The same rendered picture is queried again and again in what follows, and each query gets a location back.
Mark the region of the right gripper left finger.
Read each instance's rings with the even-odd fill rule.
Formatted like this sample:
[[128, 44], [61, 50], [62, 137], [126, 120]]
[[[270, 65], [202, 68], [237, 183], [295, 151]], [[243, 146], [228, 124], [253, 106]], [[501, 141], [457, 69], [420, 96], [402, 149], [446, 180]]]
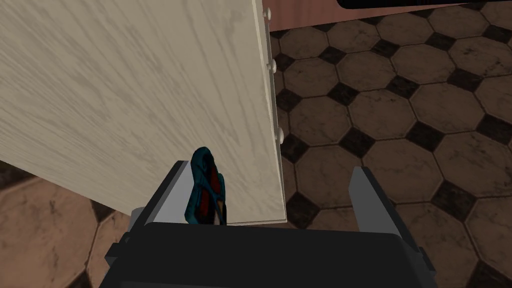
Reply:
[[194, 186], [189, 161], [176, 161], [137, 217], [137, 227], [148, 223], [186, 224], [185, 211]]

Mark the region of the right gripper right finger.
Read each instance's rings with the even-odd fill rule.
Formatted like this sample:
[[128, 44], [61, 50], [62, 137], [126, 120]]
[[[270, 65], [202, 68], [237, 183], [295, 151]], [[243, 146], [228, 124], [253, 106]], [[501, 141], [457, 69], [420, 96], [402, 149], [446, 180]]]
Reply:
[[399, 214], [369, 168], [354, 167], [348, 192], [360, 232], [403, 237]]

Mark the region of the pale wood door leaf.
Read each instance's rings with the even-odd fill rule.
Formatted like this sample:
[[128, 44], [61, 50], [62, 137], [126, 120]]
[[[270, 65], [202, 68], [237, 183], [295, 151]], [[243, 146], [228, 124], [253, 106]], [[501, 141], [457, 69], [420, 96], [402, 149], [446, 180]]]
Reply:
[[230, 225], [286, 221], [262, 0], [0, 0], [0, 161], [123, 213], [208, 147]]

